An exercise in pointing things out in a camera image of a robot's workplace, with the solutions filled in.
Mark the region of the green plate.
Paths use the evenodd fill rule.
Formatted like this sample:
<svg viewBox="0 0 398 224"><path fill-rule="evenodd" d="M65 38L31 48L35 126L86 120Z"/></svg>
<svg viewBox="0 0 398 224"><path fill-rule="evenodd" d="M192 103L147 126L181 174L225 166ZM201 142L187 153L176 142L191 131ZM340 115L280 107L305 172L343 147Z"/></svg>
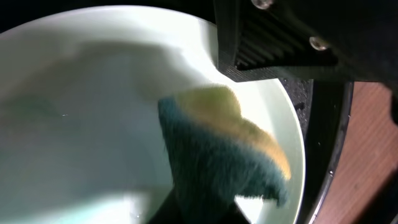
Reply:
<svg viewBox="0 0 398 224"><path fill-rule="evenodd" d="M277 79L236 83L216 69L217 29L155 7L91 7L1 34L1 222L145 223L172 188L158 98L228 85L242 114L289 160L289 201L238 197L250 223L295 223L303 136Z"/></svg>

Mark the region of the round black tray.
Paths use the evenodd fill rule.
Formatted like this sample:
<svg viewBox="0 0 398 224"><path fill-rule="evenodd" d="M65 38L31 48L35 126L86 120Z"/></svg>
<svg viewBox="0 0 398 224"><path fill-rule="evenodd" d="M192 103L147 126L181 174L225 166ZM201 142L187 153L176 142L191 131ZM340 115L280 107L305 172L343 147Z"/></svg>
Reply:
<svg viewBox="0 0 398 224"><path fill-rule="evenodd" d="M171 9L215 20L211 1L119 1L119 0L4 0L1 1L1 30L58 12L94 6L141 5ZM305 144L306 180L297 223L313 223L333 181L342 152L353 84L280 79L294 104Z"/></svg>

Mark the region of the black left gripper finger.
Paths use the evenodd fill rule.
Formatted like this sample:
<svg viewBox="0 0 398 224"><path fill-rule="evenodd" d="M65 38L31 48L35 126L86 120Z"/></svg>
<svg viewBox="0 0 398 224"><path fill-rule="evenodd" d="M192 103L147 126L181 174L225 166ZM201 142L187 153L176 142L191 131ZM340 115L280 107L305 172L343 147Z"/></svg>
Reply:
<svg viewBox="0 0 398 224"><path fill-rule="evenodd" d="M168 194L160 208L147 221L148 224L185 224L175 199L174 189ZM249 224L249 221L242 214L236 203L229 206L228 211L216 224Z"/></svg>

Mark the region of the green yellow sponge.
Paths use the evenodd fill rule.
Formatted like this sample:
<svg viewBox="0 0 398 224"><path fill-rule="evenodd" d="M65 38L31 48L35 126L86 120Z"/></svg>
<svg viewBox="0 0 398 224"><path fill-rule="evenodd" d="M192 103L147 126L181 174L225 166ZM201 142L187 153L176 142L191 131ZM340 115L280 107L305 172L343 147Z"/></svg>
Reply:
<svg viewBox="0 0 398 224"><path fill-rule="evenodd" d="M243 117L227 86L167 96L157 108L175 199L186 222L217 222L237 196L286 203L291 171L285 153Z"/></svg>

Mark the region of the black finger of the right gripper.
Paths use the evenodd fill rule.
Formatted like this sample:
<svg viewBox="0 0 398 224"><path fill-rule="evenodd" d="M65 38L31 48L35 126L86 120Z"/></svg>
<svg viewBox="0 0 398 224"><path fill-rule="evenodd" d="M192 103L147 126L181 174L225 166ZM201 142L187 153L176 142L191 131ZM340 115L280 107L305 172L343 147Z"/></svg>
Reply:
<svg viewBox="0 0 398 224"><path fill-rule="evenodd" d="M297 22L285 1L215 0L218 70L236 82L331 80L338 58Z"/></svg>

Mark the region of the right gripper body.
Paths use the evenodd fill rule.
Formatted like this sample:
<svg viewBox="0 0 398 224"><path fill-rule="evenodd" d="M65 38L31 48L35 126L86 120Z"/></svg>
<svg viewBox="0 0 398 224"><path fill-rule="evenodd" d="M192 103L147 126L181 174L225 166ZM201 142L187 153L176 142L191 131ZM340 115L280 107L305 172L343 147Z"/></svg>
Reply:
<svg viewBox="0 0 398 224"><path fill-rule="evenodd" d="M397 120L397 0L274 0L268 10L319 37L356 73L356 81L380 82Z"/></svg>

